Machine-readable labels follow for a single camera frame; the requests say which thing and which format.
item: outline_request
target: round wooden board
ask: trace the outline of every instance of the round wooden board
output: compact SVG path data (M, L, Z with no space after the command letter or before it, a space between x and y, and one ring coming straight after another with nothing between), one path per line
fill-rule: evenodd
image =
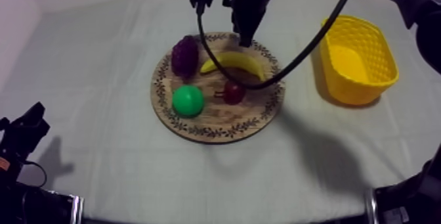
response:
M225 51L239 51L258 60L269 79L279 72L278 61L261 44L253 41L249 48L238 46L238 36L232 33L207 33L205 39L214 54ZM237 105L228 105L215 98L216 91L222 91L226 78L217 70L200 74L202 64L209 59L199 44L199 66L196 75L189 81L182 81L171 71L171 50L157 64L152 77L150 97L158 118L177 135L197 143L233 143L256 134L263 129L280 109L284 95L283 82L258 91L247 91L245 98ZM257 77L239 69L228 69L237 78L249 83L258 83ZM205 107L195 118L181 118L172 109L172 94L178 87L191 84L202 90Z

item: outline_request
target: table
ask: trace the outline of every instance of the table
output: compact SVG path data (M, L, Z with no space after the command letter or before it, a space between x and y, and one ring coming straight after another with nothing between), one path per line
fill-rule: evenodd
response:
M271 0L255 39L285 66L337 0ZM363 193L419 171L439 144L441 77L421 59L396 5L350 0L378 25L400 80L379 102L326 101L315 51L286 77L284 108L259 134L204 146L171 133L150 104L156 63L196 34L188 0L116 0L45 14L0 93L0 114L41 101L51 125L30 160L45 188L84 196L87 217L125 223L305 223L364 210ZM215 0L207 32L231 31ZM24 169L22 181L40 180Z

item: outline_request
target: yellow basket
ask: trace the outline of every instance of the yellow basket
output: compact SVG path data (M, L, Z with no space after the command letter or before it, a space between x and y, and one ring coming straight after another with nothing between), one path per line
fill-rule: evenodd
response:
M329 94L343 103L370 103L398 80L386 39L365 20L339 16L320 43L320 53Z

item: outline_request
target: yellow banana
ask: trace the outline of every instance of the yellow banana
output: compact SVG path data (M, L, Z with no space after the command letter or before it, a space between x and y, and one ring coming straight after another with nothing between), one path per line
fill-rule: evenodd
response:
M263 74L263 67L254 58L245 54L237 52L219 53L216 55L217 60L224 67L233 67L245 70L255 76L261 81L265 81ZM215 63L209 59L203 63L200 73L208 73L217 70Z

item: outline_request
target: grape bunch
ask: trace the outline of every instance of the grape bunch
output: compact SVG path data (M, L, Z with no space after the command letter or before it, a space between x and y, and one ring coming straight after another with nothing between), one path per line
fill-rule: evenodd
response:
M189 79L196 73L198 62L198 44L193 36L186 35L173 47L171 70L176 76Z

